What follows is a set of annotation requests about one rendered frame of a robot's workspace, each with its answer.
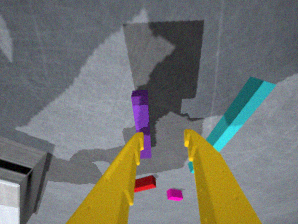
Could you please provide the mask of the magenta rod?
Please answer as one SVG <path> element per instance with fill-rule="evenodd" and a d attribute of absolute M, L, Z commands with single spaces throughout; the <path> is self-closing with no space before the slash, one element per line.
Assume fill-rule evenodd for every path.
<path fill-rule="evenodd" d="M 167 191 L 167 197 L 170 200 L 180 201 L 180 200 L 183 199 L 182 191 L 181 190 L 175 190 L 175 189 L 169 189 Z"/>

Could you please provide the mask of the purple rod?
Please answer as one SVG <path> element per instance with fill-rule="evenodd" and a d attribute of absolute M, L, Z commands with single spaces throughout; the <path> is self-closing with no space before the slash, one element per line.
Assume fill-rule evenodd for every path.
<path fill-rule="evenodd" d="M 144 133 L 144 149 L 140 151 L 140 159 L 151 157 L 150 121 L 148 90 L 134 90 L 131 95 L 136 133 Z"/>

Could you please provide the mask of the turquoise rod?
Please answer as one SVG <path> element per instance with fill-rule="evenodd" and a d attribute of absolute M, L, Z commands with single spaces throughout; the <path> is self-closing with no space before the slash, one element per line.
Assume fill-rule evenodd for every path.
<path fill-rule="evenodd" d="M 275 84 L 250 77 L 206 141 L 220 151 L 275 86 Z"/>

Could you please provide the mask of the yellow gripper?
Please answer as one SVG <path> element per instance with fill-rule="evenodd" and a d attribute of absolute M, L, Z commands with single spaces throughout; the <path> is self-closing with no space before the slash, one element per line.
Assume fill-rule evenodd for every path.
<path fill-rule="evenodd" d="M 201 224 L 262 224 L 222 155 L 191 129 L 185 129 L 184 143 L 193 161 Z M 143 149 L 144 133 L 137 132 L 66 224 L 128 224 Z"/>

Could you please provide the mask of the red flat bar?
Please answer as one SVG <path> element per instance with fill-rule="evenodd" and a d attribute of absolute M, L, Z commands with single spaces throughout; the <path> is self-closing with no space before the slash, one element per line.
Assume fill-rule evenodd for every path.
<path fill-rule="evenodd" d="M 134 193 L 151 188 L 156 188 L 156 179 L 153 175 L 135 180 Z"/>

